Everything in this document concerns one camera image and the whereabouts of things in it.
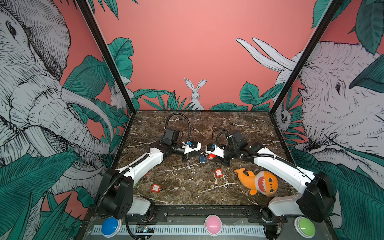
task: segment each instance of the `brown marble surface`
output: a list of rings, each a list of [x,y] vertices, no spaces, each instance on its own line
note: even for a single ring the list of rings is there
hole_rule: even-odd
[[[190,120],[192,132],[191,140],[202,143],[202,149],[213,142],[212,130],[225,128],[240,130],[248,142],[257,140],[277,155],[285,158],[275,129],[267,113],[243,112],[183,112]],[[148,144],[156,141],[164,133],[166,118],[171,112],[139,111],[136,113],[128,139],[125,143],[118,167],[123,167],[137,159],[145,151]],[[169,123],[183,131],[179,141],[186,140],[188,134],[187,123],[184,118],[174,116]],[[142,195],[152,199],[156,204],[192,205],[192,204],[220,204],[220,205],[250,205],[263,204],[268,201],[261,193],[250,195],[249,189],[244,187],[234,172],[244,167],[255,174],[265,170],[255,164],[234,159],[230,167],[208,160],[200,163],[198,157],[188,162],[181,162],[181,156],[172,155],[149,171],[134,188],[135,195]],[[214,170],[221,168],[224,176],[216,178]],[[278,178],[279,187],[274,196],[288,196],[296,194],[296,190]],[[160,193],[151,192],[153,184],[161,185]]]

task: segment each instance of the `blue button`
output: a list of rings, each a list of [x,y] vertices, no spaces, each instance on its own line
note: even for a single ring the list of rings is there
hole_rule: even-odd
[[[105,237],[108,237],[119,230],[119,221],[114,217],[110,217],[105,220],[103,226],[101,227],[101,232]]]

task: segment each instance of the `black metal frame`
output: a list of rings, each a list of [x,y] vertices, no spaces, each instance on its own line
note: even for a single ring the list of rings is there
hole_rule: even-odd
[[[285,83],[283,89],[281,90],[281,93],[279,94],[277,100],[273,104],[271,111],[270,111],[270,113],[272,115],[275,114],[277,108],[280,106],[281,102],[284,100],[285,95],[288,93],[292,84],[297,79],[301,69],[304,67],[308,58],[311,56],[312,51],[316,47],[317,43],[320,41],[321,36],[325,32],[329,23],[332,21],[333,16],[335,15],[336,11],[339,9],[342,2],[343,2],[343,0],[332,0],[332,2],[330,3],[330,6],[328,7],[326,12],[324,13],[323,17],[321,18],[319,25],[317,26],[316,30],[312,34],[311,39],[309,40],[307,46],[305,47],[303,54],[301,55],[299,61],[297,61],[297,64],[294,67],[294,69],[293,69],[291,75],[289,76],[287,82]]]
[[[93,16],[93,13],[91,11],[91,9],[88,7],[88,2],[87,0],[76,0],[77,1],[77,5],[79,6],[80,8],[80,11],[82,12],[83,16],[84,16],[84,19],[85,21],[87,22],[88,24],[88,27],[93,35],[93,38],[95,39],[100,51],[101,51],[101,54],[105,60],[105,62],[107,63],[108,67],[109,67],[109,70],[111,71],[112,73],[112,76],[113,78],[115,79],[123,97],[124,97],[124,100],[126,101],[127,105],[128,105],[128,109],[129,111],[133,114],[134,112],[136,112],[135,110],[135,107],[133,106],[132,104],[132,101],[131,99],[129,98],[128,94],[127,94],[127,90],[121,80],[121,77],[120,77],[120,74],[119,74],[119,70],[117,69],[116,65],[115,65],[115,62],[111,56],[111,53],[108,49],[108,45],[106,44],[104,38],[103,38],[103,35],[101,34],[101,31],[97,25],[97,22]]]

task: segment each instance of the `rabbit ear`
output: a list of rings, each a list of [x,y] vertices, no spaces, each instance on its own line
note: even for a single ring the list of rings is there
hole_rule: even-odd
[[[201,81],[199,82],[199,84],[197,85],[196,89],[201,88],[201,87],[204,86],[204,84],[206,84],[206,83],[207,83],[207,80],[206,80],[206,79],[201,80]]]
[[[185,83],[187,84],[187,87],[189,87],[189,88],[192,89],[192,90],[195,89],[195,86],[193,85],[193,83],[192,83],[190,80],[184,78],[184,81],[185,81]]]

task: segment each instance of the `rabbit illustration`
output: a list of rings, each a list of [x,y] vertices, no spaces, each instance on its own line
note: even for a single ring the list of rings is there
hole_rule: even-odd
[[[194,105],[194,107],[192,107],[192,110],[204,110],[203,106],[199,102],[199,98],[200,98],[199,88],[204,86],[204,84],[207,83],[207,80],[206,79],[201,80],[196,88],[190,80],[186,78],[184,78],[184,80],[185,80],[185,83],[187,84],[187,87],[192,89],[191,106]]]

